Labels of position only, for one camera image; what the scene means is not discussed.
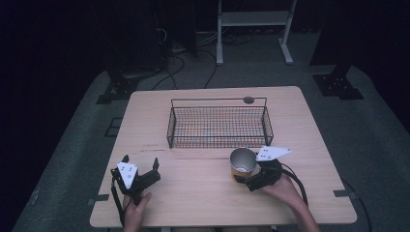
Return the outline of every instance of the black wire basket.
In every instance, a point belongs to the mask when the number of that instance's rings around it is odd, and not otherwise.
[[[274,138],[266,98],[173,99],[169,148],[259,148]]]

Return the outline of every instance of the metal mesh basket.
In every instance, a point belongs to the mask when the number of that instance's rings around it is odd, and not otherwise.
[[[174,99],[169,148],[257,148],[274,138],[266,98]]]

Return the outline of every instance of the wooden table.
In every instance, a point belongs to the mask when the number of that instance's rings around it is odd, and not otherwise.
[[[109,169],[115,168],[124,155],[130,156],[130,163],[138,165],[140,175],[152,169],[155,158],[160,162],[161,180],[146,190],[153,196],[147,205],[144,226],[296,223],[292,212],[274,197],[260,190],[250,192],[245,185],[233,181],[229,163],[233,149],[170,149],[167,143],[171,99],[246,96],[267,98],[275,134],[271,146],[293,149],[279,161],[290,166],[304,184],[309,208],[317,222],[356,221],[350,199],[335,197],[334,190],[344,190],[344,186],[301,90],[259,87],[133,93],[99,192],[109,194],[109,198],[96,202],[91,225],[121,227],[110,191]]]

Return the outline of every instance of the dark background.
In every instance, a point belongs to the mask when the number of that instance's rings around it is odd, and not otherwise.
[[[146,13],[155,13],[154,24],[192,52],[194,29],[216,30],[217,1],[152,2]],[[113,47],[124,45],[120,49],[129,51],[126,44],[132,45],[123,42],[128,39],[121,30],[124,21],[113,5],[143,3],[1,0],[2,229],[13,228],[84,93],[105,70],[102,57]],[[228,11],[259,11],[286,8],[288,3],[224,0],[223,6]],[[321,30],[311,64],[332,65],[341,59],[363,70],[409,130],[409,12],[407,1],[299,0],[292,31]],[[134,36],[145,34],[135,31]],[[134,45],[134,61],[143,63],[152,56],[152,62],[138,65],[156,66],[163,55],[147,54]]]

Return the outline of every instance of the metal stand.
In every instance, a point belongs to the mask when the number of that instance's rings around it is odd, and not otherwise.
[[[330,74],[315,74],[313,76],[322,95],[325,97],[339,97],[341,100],[362,100],[364,97],[350,84],[346,74],[350,64],[336,65]]]
[[[218,41],[217,41],[217,65],[223,64],[222,54],[222,27],[223,26],[272,26],[284,25],[283,37],[278,39],[280,49],[283,53],[287,65],[293,64],[293,59],[287,48],[287,39],[292,24],[293,15],[295,13],[297,0],[292,0],[292,5],[289,11],[276,12],[223,12],[222,0],[219,0],[218,5]]]

